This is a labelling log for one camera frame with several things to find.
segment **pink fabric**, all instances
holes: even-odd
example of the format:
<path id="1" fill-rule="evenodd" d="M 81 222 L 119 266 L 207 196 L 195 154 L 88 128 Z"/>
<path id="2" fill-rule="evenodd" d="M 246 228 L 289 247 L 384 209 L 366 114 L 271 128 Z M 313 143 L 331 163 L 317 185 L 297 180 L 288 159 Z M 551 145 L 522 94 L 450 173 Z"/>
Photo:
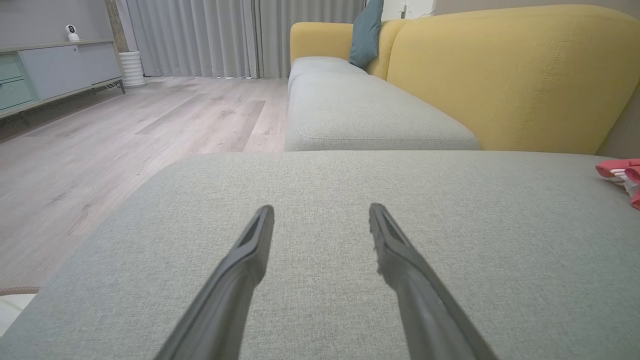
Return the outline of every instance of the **pink fabric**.
<path id="1" fill-rule="evenodd" d="M 629 194 L 633 194 L 631 206 L 640 210 L 640 190 L 636 187 L 640 184 L 640 159 L 607 160 L 598 164 L 596 170 L 602 177 L 625 186 Z"/>
<path id="2" fill-rule="evenodd" d="M 636 184 L 640 184 L 640 166 L 633 166 L 625 169 L 627 177 Z M 631 198 L 631 206 L 640 210 L 640 190 Z"/>

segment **pillow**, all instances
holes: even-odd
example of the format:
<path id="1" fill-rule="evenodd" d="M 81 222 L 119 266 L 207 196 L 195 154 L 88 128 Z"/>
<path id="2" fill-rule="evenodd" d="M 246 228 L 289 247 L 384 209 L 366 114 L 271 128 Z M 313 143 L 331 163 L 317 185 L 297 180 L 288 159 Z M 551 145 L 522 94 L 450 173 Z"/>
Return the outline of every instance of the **pillow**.
<path id="1" fill-rule="evenodd" d="M 353 39 L 349 62 L 364 69 L 378 57 L 378 39 L 384 0 L 369 0 L 367 7 L 353 23 Z"/>

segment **gray sofa cushion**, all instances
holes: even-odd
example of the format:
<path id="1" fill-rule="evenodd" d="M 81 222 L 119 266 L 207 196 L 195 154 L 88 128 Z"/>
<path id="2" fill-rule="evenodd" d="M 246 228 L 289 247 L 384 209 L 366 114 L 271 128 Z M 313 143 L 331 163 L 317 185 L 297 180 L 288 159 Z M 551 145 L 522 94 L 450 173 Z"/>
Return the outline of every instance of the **gray sofa cushion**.
<path id="1" fill-rule="evenodd" d="M 442 111 L 367 75 L 304 74 L 289 96 L 285 150 L 476 150 Z"/>
<path id="2" fill-rule="evenodd" d="M 307 56 L 304 58 L 298 58 L 293 61 L 293 64 L 291 64 L 291 73 L 289 74 L 289 93 L 291 93 L 291 86 L 298 76 L 318 72 L 367 75 L 366 71 L 350 64 L 345 59 L 332 58 L 330 56 Z"/>
<path id="3" fill-rule="evenodd" d="M 3 360 L 152 359 L 254 211 L 275 207 L 242 359 L 407 359 L 376 273 L 386 205 L 501 359 L 636 359 L 640 211 L 596 156 L 195 156 L 126 200 L 0 338 Z"/>

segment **fabric surface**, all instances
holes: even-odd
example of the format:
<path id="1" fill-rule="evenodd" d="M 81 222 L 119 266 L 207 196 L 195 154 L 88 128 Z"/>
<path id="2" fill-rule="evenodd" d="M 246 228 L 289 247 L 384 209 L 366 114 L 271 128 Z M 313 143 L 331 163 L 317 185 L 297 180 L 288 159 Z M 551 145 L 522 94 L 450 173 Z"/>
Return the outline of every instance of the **fabric surface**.
<path id="1" fill-rule="evenodd" d="M 483 149 L 594 154 L 638 84 L 638 44 L 638 20 L 596 6 L 440 15 L 402 27 L 387 81 Z"/>
<path id="2" fill-rule="evenodd" d="M 408 359 L 371 202 L 501 359 L 640 354 L 640 213 L 596 156 L 208 154 L 114 212 L 0 339 L 3 360 L 152 359 L 255 210 L 275 208 L 241 359 Z"/>
<path id="3" fill-rule="evenodd" d="M 373 61 L 369 63 L 369 66 L 367 66 L 367 72 L 370 75 L 382 80 L 387 79 L 391 50 L 394 48 L 396 36 L 398 32 L 400 32 L 400 29 L 402 29 L 404 25 L 407 25 L 409 21 L 411 20 L 390 20 L 382 22 L 380 41 L 378 42 L 378 57 L 373 59 Z"/>
<path id="4" fill-rule="evenodd" d="M 478 149 L 459 122 L 370 75 L 298 76 L 287 121 L 286 151 Z"/>
<path id="5" fill-rule="evenodd" d="M 378 57 L 378 41 L 384 0 L 369 0 L 367 7 L 353 22 L 349 62 L 361 69 Z"/>
<path id="6" fill-rule="evenodd" d="M 289 74 L 289 93 L 291 93 L 291 86 L 298 76 L 302 74 L 315 74 L 318 72 L 367 75 L 366 71 L 350 64 L 345 59 L 332 58 L 329 56 L 297 58 L 291 64 L 291 73 Z"/>
<path id="7" fill-rule="evenodd" d="M 382 80 L 387 79 L 389 59 L 398 31 L 409 20 L 391 20 L 382 23 L 378 58 L 367 67 L 367 72 Z M 330 56 L 349 60 L 352 24 L 327 22 L 299 22 L 291 28 L 291 62 L 307 56 Z"/>

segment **curtain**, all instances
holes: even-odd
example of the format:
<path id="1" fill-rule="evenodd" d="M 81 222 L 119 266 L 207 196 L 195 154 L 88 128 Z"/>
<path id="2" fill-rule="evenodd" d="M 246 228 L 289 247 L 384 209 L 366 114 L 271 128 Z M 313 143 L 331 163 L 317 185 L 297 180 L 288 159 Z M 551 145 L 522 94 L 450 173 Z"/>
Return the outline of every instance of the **curtain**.
<path id="1" fill-rule="evenodd" d="M 352 24 L 365 0 L 254 0 L 259 14 L 258 66 L 263 78 L 286 78 L 291 71 L 289 35 L 296 22 Z"/>
<path id="2" fill-rule="evenodd" d="M 147 76 L 257 78 L 253 0 L 128 0 Z"/>
<path id="3" fill-rule="evenodd" d="M 146 76 L 284 78 L 299 21 L 349 22 L 365 0 L 127 0 Z"/>

